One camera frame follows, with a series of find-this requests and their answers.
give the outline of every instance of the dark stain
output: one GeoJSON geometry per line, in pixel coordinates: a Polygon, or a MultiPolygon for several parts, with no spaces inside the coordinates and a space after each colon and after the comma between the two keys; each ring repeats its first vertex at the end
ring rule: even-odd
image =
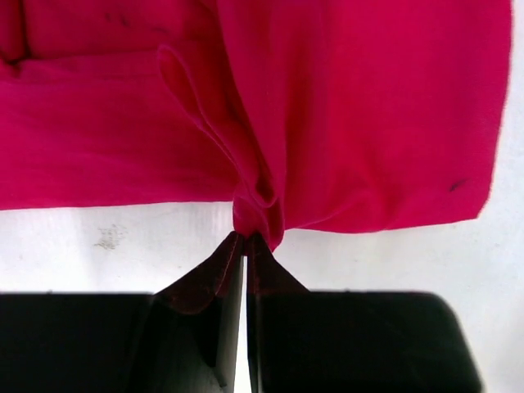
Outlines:
{"type": "Polygon", "coordinates": [[[130,24],[127,19],[125,19],[125,16],[123,14],[120,14],[120,23],[124,26],[129,28],[130,24]]]}
{"type": "Polygon", "coordinates": [[[449,188],[449,192],[456,191],[457,188],[462,187],[466,182],[467,182],[467,179],[463,178],[463,179],[459,180],[458,182],[453,183],[451,185],[451,187],[449,188]]]}
{"type": "Polygon", "coordinates": [[[167,31],[167,29],[161,27],[161,26],[155,26],[155,27],[151,27],[151,31],[154,31],[156,33],[162,33],[162,34],[169,34],[169,31],[167,31]]]}

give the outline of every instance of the pink fabric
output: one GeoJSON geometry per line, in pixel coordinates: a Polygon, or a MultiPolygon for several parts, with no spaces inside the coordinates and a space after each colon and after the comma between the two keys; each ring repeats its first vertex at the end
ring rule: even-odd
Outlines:
{"type": "Polygon", "coordinates": [[[359,233],[477,217],[509,0],[0,2],[0,209],[231,201],[359,233]]]}

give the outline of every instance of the folded cloth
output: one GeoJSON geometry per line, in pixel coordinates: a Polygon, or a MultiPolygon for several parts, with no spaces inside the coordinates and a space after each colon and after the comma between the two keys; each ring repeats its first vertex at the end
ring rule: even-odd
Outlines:
{"type": "Polygon", "coordinates": [[[233,201],[274,248],[487,200],[509,0],[6,4],[0,209],[233,201]]]}

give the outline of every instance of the wrinkled fabric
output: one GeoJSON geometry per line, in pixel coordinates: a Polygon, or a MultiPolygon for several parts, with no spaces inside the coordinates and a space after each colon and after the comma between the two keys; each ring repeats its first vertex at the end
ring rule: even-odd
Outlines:
{"type": "Polygon", "coordinates": [[[235,229],[476,218],[509,0],[4,0],[0,209],[233,201],[235,229]]]}

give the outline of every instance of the white surface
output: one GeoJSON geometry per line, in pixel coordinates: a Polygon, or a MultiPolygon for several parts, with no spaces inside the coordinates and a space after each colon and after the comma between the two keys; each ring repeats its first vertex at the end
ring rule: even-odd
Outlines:
{"type": "MultiPolygon", "coordinates": [[[[481,217],[369,235],[290,231],[276,252],[311,288],[443,296],[461,318],[487,391],[496,393],[524,391],[524,2],[514,6],[509,97],[481,217]]],[[[229,204],[3,211],[0,290],[157,291],[206,258],[231,228],[229,204]]],[[[241,393],[249,391],[245,339],[241,393]]]]}

